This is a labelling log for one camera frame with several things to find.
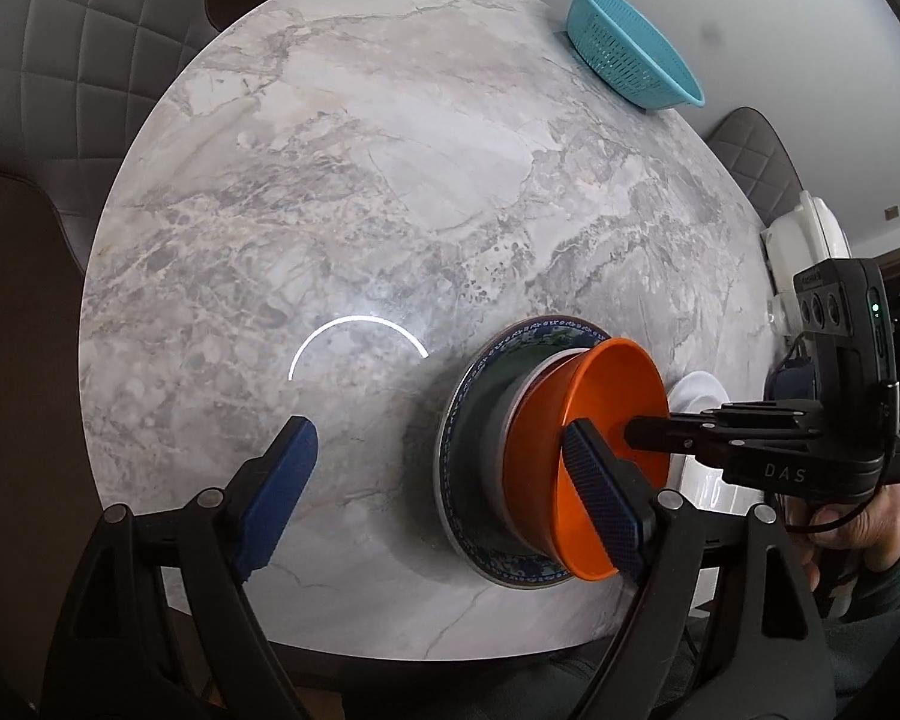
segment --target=table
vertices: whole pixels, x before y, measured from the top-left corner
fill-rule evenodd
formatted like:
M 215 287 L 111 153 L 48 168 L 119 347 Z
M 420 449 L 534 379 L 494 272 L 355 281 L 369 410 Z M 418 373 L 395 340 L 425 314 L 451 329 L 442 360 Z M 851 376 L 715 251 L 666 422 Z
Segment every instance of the table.
M 80 324 L 104 505 L 223 485 L 294 413 L 317 470 L 247 595 L 271 640 L 480 659 L 611 632 L 621 581 L 510 590 L 434 508 L 440 412 L 496 332 L 564 313 L 667 384 L 759 398 L 775 343 L 756 213 L 676 112 L 617 97 L 538 0 L 270 0 L 127 154 Z M 377 322 L 343 322 L 343 317 Z M 288 379 L 293 366 L 293 378 Z M 170 600 L 185 607 L 170 585 Z

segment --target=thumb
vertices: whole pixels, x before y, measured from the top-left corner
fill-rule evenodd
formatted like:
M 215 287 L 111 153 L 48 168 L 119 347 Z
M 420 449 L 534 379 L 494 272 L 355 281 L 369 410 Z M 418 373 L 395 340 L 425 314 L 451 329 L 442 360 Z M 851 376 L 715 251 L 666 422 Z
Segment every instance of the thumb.
M 826 525 L 827 523 L 835 522 L 852 508 L 852 506 L 823 507 L 813 515 L 810 519 L 810 524 Z M 879 529 L 874 528 L 872 525 L 874 525 L 874 522 L 871 517 L 868 517 L 868 512 L 864 509 L 861 514 L 851 519 L 850 522 L 835 530 L 810 533 L 810 541 L 817 546 L 826 547 L 826 549 L 866 549 L 873 546 L 880 538 Z

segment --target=white wall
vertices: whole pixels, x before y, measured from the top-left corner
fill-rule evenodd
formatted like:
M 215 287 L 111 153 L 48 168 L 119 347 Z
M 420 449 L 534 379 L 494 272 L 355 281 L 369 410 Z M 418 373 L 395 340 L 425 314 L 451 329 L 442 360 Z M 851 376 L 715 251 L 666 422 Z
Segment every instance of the white wall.
M 543 0 L 565 13 L 570 0 Z M 703 135 L 751 105 L 773 123 L 856 255 L 900 246 L 900 24 L 884 0 L 630 0 L 703 84 Z

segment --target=person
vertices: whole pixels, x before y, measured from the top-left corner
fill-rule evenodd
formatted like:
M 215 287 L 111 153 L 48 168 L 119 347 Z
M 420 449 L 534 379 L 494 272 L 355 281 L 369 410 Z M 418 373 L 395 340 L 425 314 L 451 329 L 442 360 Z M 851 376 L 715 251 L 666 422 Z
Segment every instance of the person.
M 787 501 L 789 522 L 823 525 L 852 507 L 829 505 L 810 515 L 807 504 Z M 858 549 L 863 565 L 847 612 L 823 620 L 833 665 L 838 710 L 863 687 L 900 634 L 900 485 L 881 488 L 864 512 L 836 530 L 792 536 L 797 559 L 811 589 L 820 581 L 818 548 Z M 706 619 L 693 618 L 687 630 L 697 649 Z M 402 720 L 564 720 L 592 679 L 609 640 L 590 642 L 545 656 L 519 668 L 497 664 L 466 685 L 430 692 L 423 702 L 377 704 L 373 716 Z M 695 655 L 686 641 L 659 696 L 664 704 L 682 696 L 693 674 Z M 370 720 L 361 713 L 360 720 Z

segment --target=human hand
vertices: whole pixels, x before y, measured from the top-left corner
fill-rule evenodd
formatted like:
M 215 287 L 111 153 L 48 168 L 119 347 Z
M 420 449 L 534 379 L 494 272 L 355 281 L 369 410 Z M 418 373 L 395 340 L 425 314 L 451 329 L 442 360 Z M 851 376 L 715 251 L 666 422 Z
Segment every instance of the human hand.
M 826 525 L 851 512 L 855 504 L 827 504 L 810 517 L 802 498 L 787 498 L 787 523 L 790 525 Z M 810 589 L 820 583 L 816 564 L 818 547 L 824 549 L 861 549 L 864 566 L 871 571 L 886 571 L 900 560 L 900 485 L 887 485 L 869 506 L 841 528 L 823 533 L 791 533 L 797 559 L 806 571 Z

